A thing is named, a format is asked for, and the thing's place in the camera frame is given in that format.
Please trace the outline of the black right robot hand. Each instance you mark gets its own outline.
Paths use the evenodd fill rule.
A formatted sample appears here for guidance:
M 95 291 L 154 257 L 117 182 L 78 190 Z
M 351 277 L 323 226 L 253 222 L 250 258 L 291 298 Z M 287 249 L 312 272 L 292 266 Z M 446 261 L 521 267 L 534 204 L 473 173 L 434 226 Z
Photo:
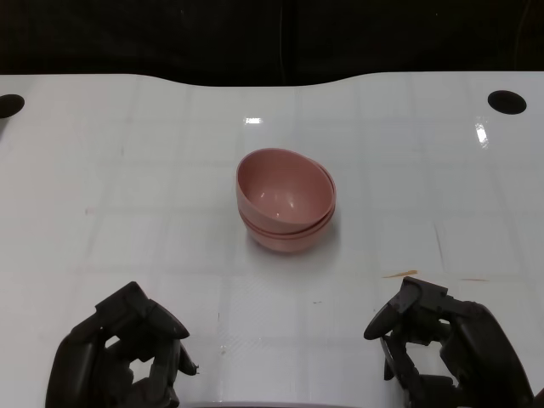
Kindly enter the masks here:
M 384 378 L 396 379 L 406 407 L 541 407 L 524 367 L 495 316 L 447 288 L 405 277 L 365 329 L 385 354 Z M 407 343 L 439 343 L 449 376 L 424 375 Z

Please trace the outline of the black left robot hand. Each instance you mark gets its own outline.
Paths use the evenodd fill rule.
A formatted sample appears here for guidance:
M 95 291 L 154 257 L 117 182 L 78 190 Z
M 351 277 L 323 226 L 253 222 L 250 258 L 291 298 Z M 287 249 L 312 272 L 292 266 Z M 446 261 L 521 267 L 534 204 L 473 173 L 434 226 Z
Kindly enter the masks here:
M 47 407 L 177 407 L 179 373 L 198 372 L 184 325 L 131 281 L 60 343 Z

